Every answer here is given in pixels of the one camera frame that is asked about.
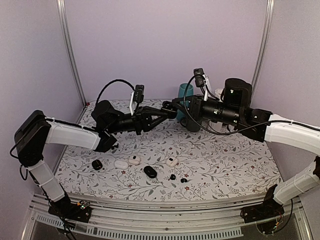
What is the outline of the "black earbud charging case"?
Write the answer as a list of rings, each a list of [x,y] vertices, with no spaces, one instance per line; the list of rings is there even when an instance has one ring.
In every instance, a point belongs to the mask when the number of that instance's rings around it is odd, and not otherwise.
[[[166,113],[168,119],[175,119],[178,114],[177,108],[170,101],[164,101],[162,103],[161,112]]]

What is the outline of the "cream earbud case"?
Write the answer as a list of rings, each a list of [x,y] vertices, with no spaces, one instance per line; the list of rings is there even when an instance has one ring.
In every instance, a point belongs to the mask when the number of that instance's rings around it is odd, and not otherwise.
[[[174,166],[176,166],[179,163],[179,160],[177,158],[174,157],[169,157],[166,160],[166,165],[170,168],[173,168]]]

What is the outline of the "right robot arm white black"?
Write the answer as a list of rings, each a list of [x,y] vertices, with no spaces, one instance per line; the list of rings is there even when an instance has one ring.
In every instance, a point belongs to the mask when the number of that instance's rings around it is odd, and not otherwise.
[[[192,95],[175,98],[173,105],[199,128],[202,121],[223,123],[234,127],[234,133],[268,143],[280,143],[306,150],[317,157],[303,171],[289,180],[271,187],[259,206],[262,218],[269,218],[288,200],[320,184],[320,129],[284,118],[271,111],[250,107],[252,85],[239,78],[228,78],[224,83],[222,100]]]

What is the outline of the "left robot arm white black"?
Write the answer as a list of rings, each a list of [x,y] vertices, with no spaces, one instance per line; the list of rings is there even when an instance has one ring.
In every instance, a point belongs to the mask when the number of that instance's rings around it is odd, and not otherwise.
[[[114,134],[123,132],[149,132],[167,119],[177,116],[177,108],[165,101],[160,109],[139,106],[130,113],[116,110],[108,100],[95,105],[91,116],[95,127],[88,128],[75,123],[48,118],[41,110],[34,111],[14,135],[19,162],[35,178],[39,187],[55,203],[55,209],[63,216],[74,213],[74,205],[44,162],[43,150],[46,144],[81,147],[98,153],[108,152],[116,143]]]

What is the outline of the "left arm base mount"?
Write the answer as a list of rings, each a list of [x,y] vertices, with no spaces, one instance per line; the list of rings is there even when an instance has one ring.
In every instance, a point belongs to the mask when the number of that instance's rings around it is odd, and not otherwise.
[[[81,205],[71,203],[69,200],[61,199],[57,202],[51,202],[48,213],[67,220],[88,223],[92,210],[90,206],[83,208]]]

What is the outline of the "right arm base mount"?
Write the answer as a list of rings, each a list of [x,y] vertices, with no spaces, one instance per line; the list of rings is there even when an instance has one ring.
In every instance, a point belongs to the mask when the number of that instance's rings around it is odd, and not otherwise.
[[[277,186],[275,184],[268,189],[262,203],[246,206],[241,209],[240,217],[245,223],[261,221],[284,214],[283,205],[274,200],[274,192]]]

